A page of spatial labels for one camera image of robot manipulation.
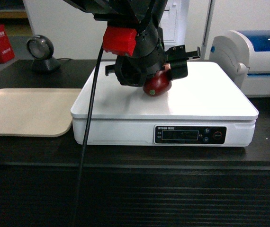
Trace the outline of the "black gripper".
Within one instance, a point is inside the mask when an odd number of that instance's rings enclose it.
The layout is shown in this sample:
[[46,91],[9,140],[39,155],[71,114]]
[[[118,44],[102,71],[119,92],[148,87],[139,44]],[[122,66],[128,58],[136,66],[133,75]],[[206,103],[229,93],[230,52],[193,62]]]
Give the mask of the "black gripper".
[[115,73],[121,85],[142,87],[147,79],[152,78],[163,68],[166,61],[170,65],[169,80],[187,77],[187,61],[201,57],[200,47],[198,46],[195,51],[186,52],[185,45],[179,45],[165,52],[161,34],[162,29],[150,23],[145,30],[135,36],[133,55],[117,56],[115,64],[105,66],[105,75]]

